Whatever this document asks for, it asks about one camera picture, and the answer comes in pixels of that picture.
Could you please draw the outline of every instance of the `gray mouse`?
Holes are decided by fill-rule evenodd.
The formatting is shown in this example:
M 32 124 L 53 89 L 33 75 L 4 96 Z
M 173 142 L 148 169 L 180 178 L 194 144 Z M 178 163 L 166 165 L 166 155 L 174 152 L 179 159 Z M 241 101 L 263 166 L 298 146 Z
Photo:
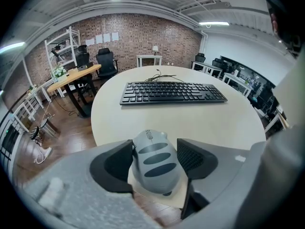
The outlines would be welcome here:
M 133 139 L 132 172 L 146 190 L 169 196 L 177 185 L 181 167 L 167 134 L 145 130 Z

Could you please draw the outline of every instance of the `keyboard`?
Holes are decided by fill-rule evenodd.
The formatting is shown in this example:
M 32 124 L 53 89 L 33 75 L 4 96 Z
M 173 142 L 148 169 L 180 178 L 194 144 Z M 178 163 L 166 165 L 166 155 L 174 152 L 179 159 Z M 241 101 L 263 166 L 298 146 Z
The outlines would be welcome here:
M 120 105 L 220 103 L 228 101 L 211 84 L 183 82 L 128 82 Z

